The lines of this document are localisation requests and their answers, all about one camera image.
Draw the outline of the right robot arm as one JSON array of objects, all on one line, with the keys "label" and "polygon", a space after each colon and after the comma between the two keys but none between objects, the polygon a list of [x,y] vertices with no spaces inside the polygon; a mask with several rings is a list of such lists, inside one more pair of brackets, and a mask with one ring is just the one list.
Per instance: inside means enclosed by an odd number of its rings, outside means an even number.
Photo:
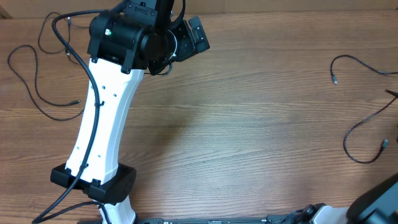
[{"label": "right robot arm", "polygon": [[305,207],[292,223],[397,224],[397,174],[358,197],[348,208],[324,203]]}]

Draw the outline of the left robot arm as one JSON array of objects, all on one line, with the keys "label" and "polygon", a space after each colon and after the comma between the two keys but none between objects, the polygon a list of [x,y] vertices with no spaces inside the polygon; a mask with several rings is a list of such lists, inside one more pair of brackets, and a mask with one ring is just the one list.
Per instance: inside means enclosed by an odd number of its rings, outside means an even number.
[{"label": "left robot arm", "polygon": [[99,207],[103,223],[134,223],[129,194],[136,170],[118,161],[132,98],[144,74],[166,75],[209,49],[198,17],[172,19],[172,1],[123,1],[95,10],[89,26],[90,61],[82,63],[89,87],[75,147],[50,179],[81,190]]}]

